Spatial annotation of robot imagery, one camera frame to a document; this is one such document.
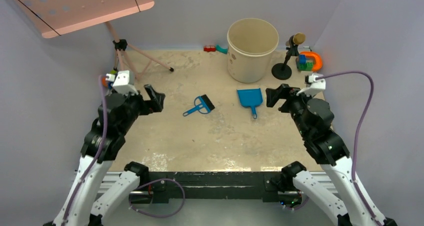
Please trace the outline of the blue plastic dustpan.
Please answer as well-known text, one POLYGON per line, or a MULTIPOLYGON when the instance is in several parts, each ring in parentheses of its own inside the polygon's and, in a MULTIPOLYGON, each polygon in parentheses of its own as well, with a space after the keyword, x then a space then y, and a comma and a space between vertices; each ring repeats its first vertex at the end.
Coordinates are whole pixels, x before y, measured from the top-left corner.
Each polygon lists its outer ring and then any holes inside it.
POLYGON ((238 89, 237 95, 241 106, 244 108, 250 108, 252 117, 257 119, 258 115, 256 108, 263 103, 261 89, 238 89))

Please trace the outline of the blue hand brush black bristles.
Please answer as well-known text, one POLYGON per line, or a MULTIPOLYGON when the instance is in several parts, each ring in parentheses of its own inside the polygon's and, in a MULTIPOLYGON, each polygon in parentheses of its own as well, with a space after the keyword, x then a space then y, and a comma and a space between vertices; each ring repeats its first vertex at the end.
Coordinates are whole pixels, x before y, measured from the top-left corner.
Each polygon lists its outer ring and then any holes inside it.
POLYGON ((199 112, 201 114, 209 114, 211 111, 215 109, 214 104, 211 102, 211 100, 206 94, 196 97, 194 99, 193 104, 194 104, 193 108, 191 108, 190 110, 182 114, 184 117, 194 112, 199 112))

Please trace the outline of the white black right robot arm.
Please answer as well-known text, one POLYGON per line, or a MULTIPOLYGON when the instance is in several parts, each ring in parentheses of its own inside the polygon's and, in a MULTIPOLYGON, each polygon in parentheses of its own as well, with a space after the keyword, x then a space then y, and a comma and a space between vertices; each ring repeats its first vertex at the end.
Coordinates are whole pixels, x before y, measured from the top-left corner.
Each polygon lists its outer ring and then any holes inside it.
POLYGON ((347 146, 331 128, 334 114, 329 104, 287 84, 266 89, 267 107, 274 107, 281 99, 285 102, 279 111, 290 114, 306 151, 326 172, 338 195, 322 186, 298 161, 283 167, 271 184, 282 192, 301 191, 335 226, 395 226, 395 220, 385 217, 373 203, 353 169, 347 146))

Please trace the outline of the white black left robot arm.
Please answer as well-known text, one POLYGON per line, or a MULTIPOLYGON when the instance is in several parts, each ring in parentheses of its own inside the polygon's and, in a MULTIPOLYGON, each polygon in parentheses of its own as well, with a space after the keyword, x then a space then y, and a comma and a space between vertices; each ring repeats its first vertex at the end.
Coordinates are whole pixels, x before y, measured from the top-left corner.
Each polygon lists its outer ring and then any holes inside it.
POLYGON ((149 99, 137 91, 133 95, 101 93, 98 117, 83 140, 76 177, 66 201, 48 226, 87 226, 102 180, 126 142, 125 136, 139 116, 163 111, 165 94, 151 85, 144 89, 149 99))

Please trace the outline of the black microphone stand gold mic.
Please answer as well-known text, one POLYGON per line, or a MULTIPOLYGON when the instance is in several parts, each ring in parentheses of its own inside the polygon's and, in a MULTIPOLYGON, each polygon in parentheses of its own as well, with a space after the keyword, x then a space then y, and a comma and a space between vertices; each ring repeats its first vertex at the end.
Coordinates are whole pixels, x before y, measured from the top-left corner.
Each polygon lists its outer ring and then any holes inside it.
POLYGON ((306 35, 298 32, 292 35, 286 42, 286 54, 283 63, 275 64, 272 69, 272 75, 279 80, 287 80, 292 76, 292 69, 288 66, 291 57, 299 56, 298 46, 304 43, 306 35))

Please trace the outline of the orange green toy block set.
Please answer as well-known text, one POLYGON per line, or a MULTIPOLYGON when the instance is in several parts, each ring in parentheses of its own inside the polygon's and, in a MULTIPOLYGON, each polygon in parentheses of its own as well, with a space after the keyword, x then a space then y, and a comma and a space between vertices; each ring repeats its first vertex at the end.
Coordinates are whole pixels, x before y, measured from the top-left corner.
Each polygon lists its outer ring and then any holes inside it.
POLYGON ((302 51, 295 62, 298 71, 318 72, 323 67, 321 56, 313 51, 302 51))

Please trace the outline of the orange blue toy car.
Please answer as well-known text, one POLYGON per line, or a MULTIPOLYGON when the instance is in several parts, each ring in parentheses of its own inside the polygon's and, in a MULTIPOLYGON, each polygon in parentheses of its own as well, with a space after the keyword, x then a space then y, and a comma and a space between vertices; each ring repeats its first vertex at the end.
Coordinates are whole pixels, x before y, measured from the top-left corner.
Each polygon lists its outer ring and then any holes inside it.
POLYGON ((102 86, 104 88, 108 89, 108 90, 112 90, 113 89, 113 83, 115 82, 115 80, 117 78, 118 72, 119 72, 119 70, 117 68, 114 68, 109 73, 107 73, 105 75, 101 75, 100 81, 101 81, 102 86))

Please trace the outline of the cream round bucket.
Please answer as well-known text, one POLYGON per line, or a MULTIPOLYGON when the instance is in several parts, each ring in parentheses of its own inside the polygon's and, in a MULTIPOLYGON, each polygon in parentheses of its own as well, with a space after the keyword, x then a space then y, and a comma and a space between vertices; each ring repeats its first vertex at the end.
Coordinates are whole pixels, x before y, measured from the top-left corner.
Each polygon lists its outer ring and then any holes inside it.
POLYGON ((227 31, 227 70, 241 83, 261 80, 279 45, 279 34, 269 22, 244 18, 234 22, 227 31))

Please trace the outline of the teal curved toy piece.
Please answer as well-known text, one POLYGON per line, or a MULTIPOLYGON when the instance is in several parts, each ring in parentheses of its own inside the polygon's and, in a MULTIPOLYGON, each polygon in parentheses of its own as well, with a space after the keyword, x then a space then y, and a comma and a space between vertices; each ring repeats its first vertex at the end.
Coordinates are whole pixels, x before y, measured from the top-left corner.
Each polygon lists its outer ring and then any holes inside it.
POLYGON ((215 49, 216 49, 216 51, 223 53, 223 54, 228 54, 228 50, 229 50, 228 48, 221 47, 218 44, 215 46, 215 49))

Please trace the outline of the red toy block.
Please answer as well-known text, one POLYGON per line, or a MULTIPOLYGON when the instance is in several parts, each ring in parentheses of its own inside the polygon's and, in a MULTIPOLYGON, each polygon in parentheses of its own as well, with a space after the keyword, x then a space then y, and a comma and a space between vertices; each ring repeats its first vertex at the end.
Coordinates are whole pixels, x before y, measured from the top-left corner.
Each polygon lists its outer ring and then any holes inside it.
POLYGON ((215 52, 216 46, 215 45, 206 45, 206 46, 203 47, 203 50, 205 52, 215 52))

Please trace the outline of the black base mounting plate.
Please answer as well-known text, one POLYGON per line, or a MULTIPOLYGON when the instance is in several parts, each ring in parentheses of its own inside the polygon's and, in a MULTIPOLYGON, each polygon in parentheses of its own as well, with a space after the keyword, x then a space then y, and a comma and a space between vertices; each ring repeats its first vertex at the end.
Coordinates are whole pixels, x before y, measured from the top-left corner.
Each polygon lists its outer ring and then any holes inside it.
POLYGON ((282 172, 150 172, 130 201, 165 204, 183 198, 261 200, 286 207, 297 207, 306 200, 282 172))

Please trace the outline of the pink music stand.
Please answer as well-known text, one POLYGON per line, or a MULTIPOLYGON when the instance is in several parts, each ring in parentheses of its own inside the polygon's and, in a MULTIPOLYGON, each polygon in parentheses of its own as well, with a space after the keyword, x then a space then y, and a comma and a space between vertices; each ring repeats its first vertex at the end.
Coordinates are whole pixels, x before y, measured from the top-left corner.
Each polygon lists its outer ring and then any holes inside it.
POLYGON ((158 59, 148 55, 141 49, 119 38, 112 20, 151 9, 155 0, 14 0, 26 13, 43 38, 53 38, 88 28, 105 24, 113 37, 115 72, 129 68, 140 79, 143 72, 137 72, 126 52, 132 50, 149 59, 145 70, 152 62, 165 67, 168 71, 174 69, 158 59))

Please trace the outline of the aluminium frame rail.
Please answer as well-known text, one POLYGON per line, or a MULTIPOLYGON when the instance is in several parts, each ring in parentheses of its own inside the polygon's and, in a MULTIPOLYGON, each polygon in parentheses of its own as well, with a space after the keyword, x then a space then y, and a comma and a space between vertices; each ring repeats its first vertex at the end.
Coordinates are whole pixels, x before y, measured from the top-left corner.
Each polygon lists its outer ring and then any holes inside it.
POLYGON ((147 85, 150 100, 141 95, 113 93, 103 96, 98 117, 84 139, 75 181, 54 226, 102 226, 106 217, 133 190, 153 194, 151 202, 165 203, 175 198, 173 182, 181 189, 181 198, 192 199, 262 199, 278 202, 279 193, 297 191, 292 202, 282 200, 290 210, 298 210, 312 200, 337 226, 373 226, 384 218, 373 212, 373 205, 356 173, 356 162, 343 140, 331 128, 333 114, 329 104, 307 95, 305 90, 282 84, 266 90, 266 105, 273 107, 280 99, 280 112, 289 113, 312 158, 329 176, 337 195, 319 184, 300 162, 293 162, 280 172, 204 173, 150 172, 136 162, 126 165, 119 179, 100 198, 98 189, 125 143, 125 135, 140 115, 161 112, 164 95, 147 85))

